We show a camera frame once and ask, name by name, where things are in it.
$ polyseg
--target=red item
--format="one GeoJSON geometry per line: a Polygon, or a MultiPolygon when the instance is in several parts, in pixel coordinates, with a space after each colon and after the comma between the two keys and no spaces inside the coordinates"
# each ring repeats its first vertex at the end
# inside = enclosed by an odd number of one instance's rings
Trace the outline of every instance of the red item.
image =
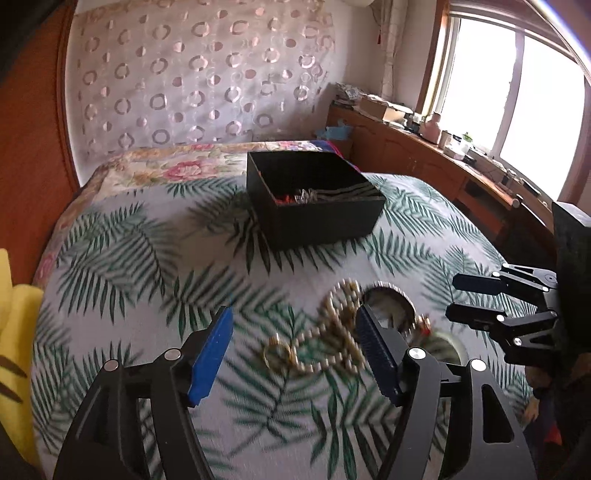
{"type": "Polygon", "coordinates": [[[283,198],[277,198],[275,197],[275,203],[278,203],[279,205],[283,205],[285,203],[295,203],[296,201],[294,200],[294,198],[291,195],[285,195],[283,198]]]}
{"type": "Polygon", "coordinates": [[[562,445],[562,437],[560,436],[560,430],[556,424],[552,425],[552,428],[544,439],[544,443],[555,443],[556,445],[562,445]]]}

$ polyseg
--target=sheer curtain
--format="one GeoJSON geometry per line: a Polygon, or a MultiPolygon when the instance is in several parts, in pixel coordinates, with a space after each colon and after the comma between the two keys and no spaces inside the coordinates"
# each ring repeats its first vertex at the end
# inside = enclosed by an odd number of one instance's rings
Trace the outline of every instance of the sheer curtain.
{"type": "Polygon", "coordinates": [[[394,59],[402,41],[408,0],[382,0],[380,17],[381,51],[384,65],[380,96],[394,99],[394,59]]]}

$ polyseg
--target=bedspread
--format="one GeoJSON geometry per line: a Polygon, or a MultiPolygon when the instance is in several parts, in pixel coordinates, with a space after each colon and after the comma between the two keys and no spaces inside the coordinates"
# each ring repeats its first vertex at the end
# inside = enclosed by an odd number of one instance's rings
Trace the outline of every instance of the bedspread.
{"type": "Polygon", "coordinates": [[[326,141],[250,142],[142,148],[112,157],[99,166],[82,191],[60,216],[43,252],[33,285],[45,288],[57,253],[73,221],[92,203],[154,185],[246,174],[250,151],[333,151],[326,141]]]}
{"type": "MultiPolygon", "coordinates": [[[[387,198],[373,233],[333,245],[273,253],[245,191],[245,176],[183,180],[94,202],[73,221],[56,253],[34,343],[32,400],[37,447],[51,477],[63,436],[102,364],[150,362],[203,329],[230,305],[235,332],[193,422],[218,478],[375,478],[398,410],[369,371],[339,368],[300,376],[267,369],[261,346],[292,341],[319,321],[324,295],[341,278],[402,288],[436,329],[488,363],[514,408],[530,393],[522,370],[504,363],[485,332],[451,324],[453,300],[518,315],[531,306],[503,295],[456,291],[458,272],[487,274],[503,259],[448,200],[420,180],[367,175],[387,198]]],[[[301,349],[304,360],[331,347],[301,349]]],[[[438,415],[426,478],[436,478],[445,443],[438,415]]],[[[162,478],[149,404],[140,404],[153,478],[162,478]]]]}

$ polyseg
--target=metal bolt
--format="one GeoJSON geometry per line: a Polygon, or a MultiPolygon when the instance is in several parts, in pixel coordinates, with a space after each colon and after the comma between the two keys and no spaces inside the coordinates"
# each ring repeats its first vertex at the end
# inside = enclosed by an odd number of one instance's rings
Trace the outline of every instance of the metal bolt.
{"type": "Polygon", "coordinates": [[[427,354],[425,353],[425,350],[423,350],[422,348],[411,348],[408,351],[408,354],[409,354],[409,356],[411,356],[415,360],[422,360],[423,358],[425,358],[427,356],[427,354]]]}
{"type": "Polygon", "coordinates": [[[117,360],[107,360],[105,362],[105,364],[103,365],[103,368],[105,370],[107,370],[108,372],[112,372],[114,370],[117,370],[118,367],[119,367],[119,362],[117,360]]]}
{"type": "Polygon", "coordinates": [[[482,360],[477,358],[472,360],[472,362],[470,362],[470,365],[477,372],[483,372],[484,370],[486,370],[486,364],[482,360]]]}
{"type": "Polygon", "coordinates": [[[166,360],[176,360],[181,356],[181,350],[178,348],[171,348],[170,350],[166,350],[164,352],[164,358],[166,360]]]}

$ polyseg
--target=cardboard box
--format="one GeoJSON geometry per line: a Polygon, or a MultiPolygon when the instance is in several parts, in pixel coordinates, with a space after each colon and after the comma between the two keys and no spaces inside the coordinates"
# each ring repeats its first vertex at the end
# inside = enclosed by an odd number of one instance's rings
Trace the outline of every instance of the cardboard box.
{"type": "Polygon", "coordinates": [[[386,198],[375,196],[313,203],[277,203],[298,189],[335,190],[368,183],[348,162],[327,152],[250,152],[246,191],[273,250],[332,244],[369,235],[386,198]]]}
{"type": "Polygon", "coordinates": [[[402,105],[389,103],[379,97],[363,96],[359,102],[359,109],[363,110],[368,115],[374,116],[386,122],[399,122],[407,113],[412,113],[402,105]]]}

